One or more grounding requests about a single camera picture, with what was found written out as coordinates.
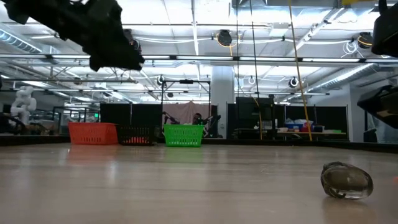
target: white pillar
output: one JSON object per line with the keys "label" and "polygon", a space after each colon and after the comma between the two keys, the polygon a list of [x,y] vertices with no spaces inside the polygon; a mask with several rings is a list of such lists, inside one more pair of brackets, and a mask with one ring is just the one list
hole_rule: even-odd
{"label": "white pillar", "polygon": [[234,70],[233,67],[215,66],[211,75],[211,104],[218,106],[218,134],[226,138],[227,103],[234,103]]}

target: robotic arm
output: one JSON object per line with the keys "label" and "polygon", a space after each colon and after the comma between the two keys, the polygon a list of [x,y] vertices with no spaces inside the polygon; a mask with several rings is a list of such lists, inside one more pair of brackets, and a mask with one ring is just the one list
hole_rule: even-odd
{"label": "robotic arm", "polygon": [[70,39],[91,55],[90,68],[119,67],[141,70],[145,62],[131,44],[121,23],[122,8],[116,0],[2,0],[10,19],[26,24],[28,18]]}

